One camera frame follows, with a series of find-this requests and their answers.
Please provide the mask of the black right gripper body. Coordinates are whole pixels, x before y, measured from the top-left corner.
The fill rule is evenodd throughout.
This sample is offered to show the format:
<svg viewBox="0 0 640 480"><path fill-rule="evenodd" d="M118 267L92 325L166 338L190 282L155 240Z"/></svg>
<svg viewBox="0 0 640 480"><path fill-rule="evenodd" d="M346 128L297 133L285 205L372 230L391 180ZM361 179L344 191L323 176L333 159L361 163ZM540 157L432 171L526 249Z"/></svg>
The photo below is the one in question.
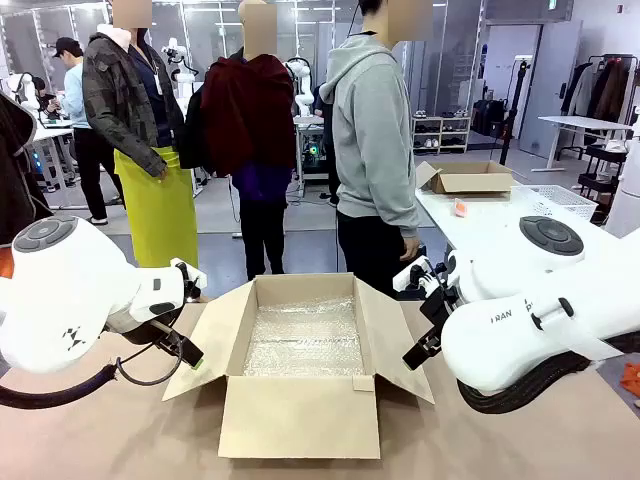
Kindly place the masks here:
<svg viewBox="0 0 640 480"><path fill-rule="evenodd" d="M436 288L433 292L426 296L420 307L422 315L430 321L435 333L440 333L442 328L455 309L458 301L458 294L454 287Z"/></svg>

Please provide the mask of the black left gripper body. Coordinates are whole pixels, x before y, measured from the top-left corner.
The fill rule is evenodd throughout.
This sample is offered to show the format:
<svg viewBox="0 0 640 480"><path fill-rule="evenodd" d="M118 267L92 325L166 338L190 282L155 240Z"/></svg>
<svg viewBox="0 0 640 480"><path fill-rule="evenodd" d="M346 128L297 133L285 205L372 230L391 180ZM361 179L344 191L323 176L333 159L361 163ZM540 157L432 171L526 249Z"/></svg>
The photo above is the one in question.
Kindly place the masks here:
<svg viewBox="0 0 640 480"><path fill-rule="evenodd" d="M172 330L183 307L176 305L151 305L136 311L121 310L110 315L106 321L106 331L122 335L134 345L153 343Z"/></svg>

